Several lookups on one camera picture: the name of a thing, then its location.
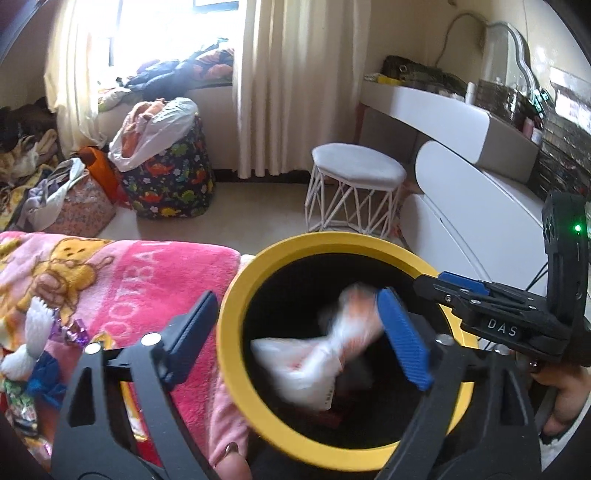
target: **stool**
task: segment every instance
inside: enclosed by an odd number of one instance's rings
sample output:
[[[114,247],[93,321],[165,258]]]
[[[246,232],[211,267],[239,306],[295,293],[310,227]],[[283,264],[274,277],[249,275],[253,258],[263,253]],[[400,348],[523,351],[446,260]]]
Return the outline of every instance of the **stool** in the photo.
[[[312,159],[314,167],[304,204],[306,231],[321,232],[329,228],[347,227],[366,235],[374,235],[377,231],[380,238],[388,237],[392,229],[400,187],[406,179],[403,166],[393,158],[370,148],[341,143],[316,147],[312,150]],[[325,198],[325,177],[339,182],[328,207]],[[372,197],[376,192],[384,192],[384,198],[381,202],[374,199],[374,207],[378,202],[379,205],[372,210]],[[355,198],[355,211],[349,214],[347,198],[351,193]],[[310,225],[316,204],[320,208],[320,222]],[[365,205],[367,223],[362,225],[361,212]],[[345,220],[335,220],[335,215],[341,209],[344,210]]]

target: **vanity table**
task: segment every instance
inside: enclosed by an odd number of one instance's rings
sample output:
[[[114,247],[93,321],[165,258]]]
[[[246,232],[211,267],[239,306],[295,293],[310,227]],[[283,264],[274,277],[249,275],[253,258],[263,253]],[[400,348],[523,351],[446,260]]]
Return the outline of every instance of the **vanity table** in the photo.
[[[483,109],[421,90],[364,82],[361,104],[430,139],[414,166],[422,193],[401,209],[410,250],[439,271],[526,288],[547,260],[543,203],[523,185],[537,146]],[[531,291],[545,294],[545,279]]]

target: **pink blanket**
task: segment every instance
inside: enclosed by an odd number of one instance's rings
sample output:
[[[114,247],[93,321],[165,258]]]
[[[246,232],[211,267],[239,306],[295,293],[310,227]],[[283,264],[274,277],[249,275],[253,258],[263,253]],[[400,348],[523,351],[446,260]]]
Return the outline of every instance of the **pink blanket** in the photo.
[[[22,344],[24,314],[31,298],[39,296],[59,309],[63,320],[80,318],[92,335],[105,330],[119,346],[130,345],[189,311],[206,290],[213,290],[221,301],[238,271],[239,257],[238,252],[216,245],[3,233],[0,343],[10,351]],[[47,349],[60,361],[67,382],[79,351],[53,342]],[[213,406],[214,393],[220,388],[224,387],[217,374],[212,332],[188,381],[173,392],[179,412],[206,456],[214,453],[210,449],[225,447],[216,444],[223,435],[209,429],[212,410],[219,416],[220,409],[228,408],[227,398],[221,407]],[[231,402],[229,408],[232,414],[222,417],[234,427],[242,420]],[[43,430],[52,437],[56,415],[46,408],[41,414]]]

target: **curtain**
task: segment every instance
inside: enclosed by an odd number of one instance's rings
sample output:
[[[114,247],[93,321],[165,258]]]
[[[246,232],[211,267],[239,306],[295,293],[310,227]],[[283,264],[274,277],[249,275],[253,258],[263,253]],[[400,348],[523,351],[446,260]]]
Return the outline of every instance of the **curtain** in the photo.
[[[85,146],[102,147],[98,83],[92,62],[96,0],[60,0],[47,50],[47,105],[57,114],[61,149],[69,157]]]
[[[241,0],[239,10],[238,176],[309,170],[312,148],[353,138],[371,0]]]

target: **white tassel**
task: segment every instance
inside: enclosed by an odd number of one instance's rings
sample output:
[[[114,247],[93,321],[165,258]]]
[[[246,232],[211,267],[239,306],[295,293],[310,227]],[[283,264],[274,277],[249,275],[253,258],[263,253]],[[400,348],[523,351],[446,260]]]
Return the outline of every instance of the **white tassel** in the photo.
[[[25,319],[25,345],[7,355],[0,372],[9,380],[26,381],[31,376],[37,359],[45,350],[53,325],[53,312],[38,297],[31,299]]]

